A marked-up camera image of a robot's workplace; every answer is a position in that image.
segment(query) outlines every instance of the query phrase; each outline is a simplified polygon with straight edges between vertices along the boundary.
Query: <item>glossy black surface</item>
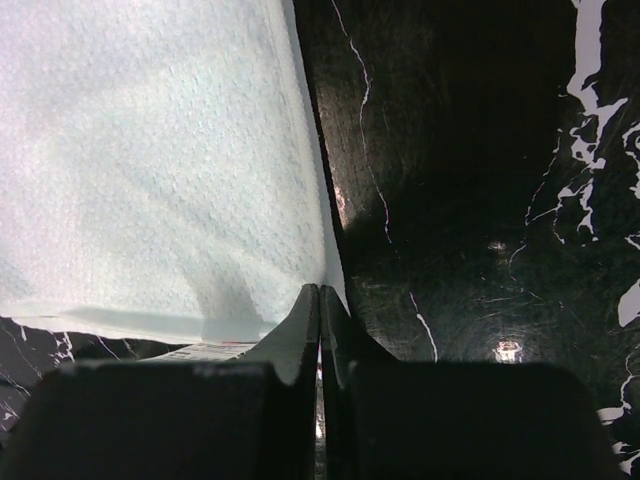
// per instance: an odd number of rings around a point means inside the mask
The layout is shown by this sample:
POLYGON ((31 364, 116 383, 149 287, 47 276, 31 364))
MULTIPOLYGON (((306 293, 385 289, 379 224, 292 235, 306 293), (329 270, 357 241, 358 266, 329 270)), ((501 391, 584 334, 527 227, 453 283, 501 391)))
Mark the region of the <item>glossy black surface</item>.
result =
MULTIPOLYGON (((640 276, 640 6, 581 2, 602 4, 602 65, 582 87, 617 105, 604 121, 567 93, 578 2, 294 3, 352 312, 400 359, 568 368, 631 472, 640 324, 618 308, 640 276), (579 161, 576 138, 606 165, 579 161)), ((2 325, 17 382, 66 351, 2 325)))

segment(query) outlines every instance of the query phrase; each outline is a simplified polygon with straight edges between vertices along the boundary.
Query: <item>label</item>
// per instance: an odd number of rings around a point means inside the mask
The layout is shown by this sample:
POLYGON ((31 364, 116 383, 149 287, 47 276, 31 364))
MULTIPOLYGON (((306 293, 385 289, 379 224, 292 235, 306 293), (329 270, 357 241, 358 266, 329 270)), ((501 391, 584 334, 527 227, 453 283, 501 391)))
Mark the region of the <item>label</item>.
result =
POLYGON ((211 361, 211 360, 231 360, 243 353, 251 350, 254 343, 236 343, 236 342, 222 342, 222 343, 196 343, 189 345, 188 347, 175 350, 173 352, 165 353, 153 358, 145 358, 147 360, 160 360, 160 361, 211 361))

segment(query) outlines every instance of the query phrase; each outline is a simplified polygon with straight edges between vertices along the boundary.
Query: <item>white paper towel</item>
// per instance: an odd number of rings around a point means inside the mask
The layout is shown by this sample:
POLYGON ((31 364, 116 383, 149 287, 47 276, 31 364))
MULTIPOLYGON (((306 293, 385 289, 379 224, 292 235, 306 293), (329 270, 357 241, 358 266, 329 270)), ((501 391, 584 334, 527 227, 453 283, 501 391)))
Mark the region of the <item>white paper towel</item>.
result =
POLYGON ((291 0, 0 0, 0 316, 256 341, 344 299, 291 0))

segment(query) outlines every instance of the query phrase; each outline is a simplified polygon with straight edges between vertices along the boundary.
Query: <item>black plastic part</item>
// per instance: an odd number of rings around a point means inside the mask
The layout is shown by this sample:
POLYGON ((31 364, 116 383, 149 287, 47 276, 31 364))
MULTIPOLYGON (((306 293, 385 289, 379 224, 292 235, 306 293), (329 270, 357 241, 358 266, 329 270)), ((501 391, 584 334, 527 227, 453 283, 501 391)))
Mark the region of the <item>black plastic part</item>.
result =
POLYGON ((308 478, 317 303, 305 286, 240 361, 66 366, 35 389, 0 478, 308 478))
POLYGON ((331 480, 623 478, 572 374, 394 361, 332 289, 321 297, 331 480))
POLYGON ((330 480, 623 476, 573 375, 399 362, 332 288, 307 285, 237 360, 89 362, 48 375, 0 478, 312 478, 320 337, 330 480))

